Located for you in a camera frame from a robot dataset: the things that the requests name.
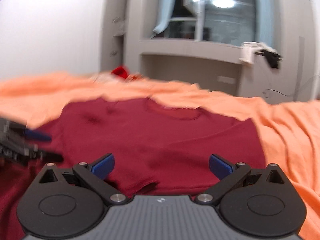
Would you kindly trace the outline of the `dark red knit sweater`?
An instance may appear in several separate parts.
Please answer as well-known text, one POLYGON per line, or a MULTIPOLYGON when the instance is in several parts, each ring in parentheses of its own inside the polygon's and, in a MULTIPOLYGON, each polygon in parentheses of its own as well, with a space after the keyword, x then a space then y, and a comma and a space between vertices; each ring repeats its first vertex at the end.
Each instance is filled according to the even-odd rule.
POLYGON ((251 119, 169 108, 149 98, 72 102, 39 131, 52 137, 39 147, 63 155, 63 168, 113 154, 107 182, 127 196, 195 196, 217 182, 208 167, 212 154, 252 168, 266 166, 251 119))

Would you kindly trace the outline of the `orange bed blanket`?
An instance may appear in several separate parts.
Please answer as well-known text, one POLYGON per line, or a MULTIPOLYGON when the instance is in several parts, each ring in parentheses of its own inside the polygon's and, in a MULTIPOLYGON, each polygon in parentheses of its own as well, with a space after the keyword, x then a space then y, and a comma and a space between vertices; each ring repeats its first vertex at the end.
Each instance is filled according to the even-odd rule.
POLYGON ((319 239, 319 101, 270 105, 262 98, 210 92, 196 84, 147 78, 122 80, 65 72, 22 76, 1 82, 1 115, 35 128, 60 116, 69 102, 151 97, 171 107, 204 107, 239 120, 252 118, 267 161, 284 169, 303 198, 307 217, 304 239, 319 239))

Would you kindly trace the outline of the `bright red cloth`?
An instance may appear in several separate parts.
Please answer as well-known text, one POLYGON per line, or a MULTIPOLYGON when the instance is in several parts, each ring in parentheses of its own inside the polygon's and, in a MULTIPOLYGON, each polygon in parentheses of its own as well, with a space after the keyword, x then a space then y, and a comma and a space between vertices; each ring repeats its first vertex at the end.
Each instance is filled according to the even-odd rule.
POLYGON ((138 80, 141 78, 140 74, 131 74, 130 71, 123 65, 118 66, 111 72, 113 75, 123 79, 123 80, 138 80))

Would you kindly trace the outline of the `black cloth on sill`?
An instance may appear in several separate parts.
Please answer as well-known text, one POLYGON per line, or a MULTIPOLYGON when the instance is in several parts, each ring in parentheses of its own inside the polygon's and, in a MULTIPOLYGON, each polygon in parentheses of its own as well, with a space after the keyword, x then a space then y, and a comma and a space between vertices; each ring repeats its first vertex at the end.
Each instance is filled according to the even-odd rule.
POLYGON ((264 56, 271 69, 279 69, 279 62, 283 59, 277 52, 272 52, 267 49, 259 50, 255 54, 264 56))

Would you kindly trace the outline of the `grey built-in wardrobe desk unit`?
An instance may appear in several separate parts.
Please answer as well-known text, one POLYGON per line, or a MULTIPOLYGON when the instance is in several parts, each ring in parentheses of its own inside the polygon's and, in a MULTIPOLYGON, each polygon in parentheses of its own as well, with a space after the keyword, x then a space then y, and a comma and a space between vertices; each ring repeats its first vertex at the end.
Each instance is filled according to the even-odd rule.
POLYGON ((268 103, 309 101, 319 93, 319 0, 273 0, 274 45, 283 58, 271 69, 264 56, 252 66, 240 60, 241 46, 152 37, 159 0, 104 0, 100 70, 124 64, 159 80, 198 83, 202 88, 268 103))

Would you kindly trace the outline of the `white cloth on sill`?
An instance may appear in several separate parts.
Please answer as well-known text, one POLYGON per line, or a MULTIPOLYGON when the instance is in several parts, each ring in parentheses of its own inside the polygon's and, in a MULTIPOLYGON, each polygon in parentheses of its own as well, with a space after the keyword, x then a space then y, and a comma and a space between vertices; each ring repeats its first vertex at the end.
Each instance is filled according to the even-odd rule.
POLYGON ((264 42, 244 42, 241 44, 239 60, 244 66, 252 66, 256 52, 269 50, 270 47, 264 42))

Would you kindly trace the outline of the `large window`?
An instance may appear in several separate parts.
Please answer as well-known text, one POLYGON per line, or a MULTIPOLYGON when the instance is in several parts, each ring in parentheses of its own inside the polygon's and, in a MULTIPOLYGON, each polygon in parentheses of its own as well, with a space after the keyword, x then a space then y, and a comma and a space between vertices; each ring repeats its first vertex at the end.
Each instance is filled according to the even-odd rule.
POLYGON ((257 39, 257 0, 175 0, 164 38, 233 46, 257 39))

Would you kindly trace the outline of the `right light blue curtain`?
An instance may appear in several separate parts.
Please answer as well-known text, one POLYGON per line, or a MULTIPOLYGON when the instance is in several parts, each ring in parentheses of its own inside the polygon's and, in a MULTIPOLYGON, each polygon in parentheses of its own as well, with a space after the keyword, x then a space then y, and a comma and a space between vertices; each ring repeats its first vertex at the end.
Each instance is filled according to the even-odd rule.
POLYGON ((274 1, 255 0, 257 10, 257 41, 274 45, 274 1))

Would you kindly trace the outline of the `light blue curtain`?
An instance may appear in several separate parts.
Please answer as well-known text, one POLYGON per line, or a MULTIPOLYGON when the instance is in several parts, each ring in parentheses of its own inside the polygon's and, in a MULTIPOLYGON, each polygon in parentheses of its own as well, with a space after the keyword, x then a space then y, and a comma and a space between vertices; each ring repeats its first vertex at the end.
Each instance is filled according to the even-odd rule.
POLYGON ((274 1, 255 0, 257 10, 257 41, 274 45, 274 1))
POLYGON ((156 26, 152 31, 152 37, 159 35, 168 27, 176 0, 159 0, 156 26))

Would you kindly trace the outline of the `left light blue curtain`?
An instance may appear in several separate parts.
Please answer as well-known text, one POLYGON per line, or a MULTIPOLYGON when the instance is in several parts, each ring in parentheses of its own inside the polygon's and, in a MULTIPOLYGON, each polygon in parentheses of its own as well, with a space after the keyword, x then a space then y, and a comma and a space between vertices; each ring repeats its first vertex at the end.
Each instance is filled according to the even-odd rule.
POLYGON ((152 31, 152 37, 159 35, 168 27, 176 0, 159 0, 156 26, 152 31))

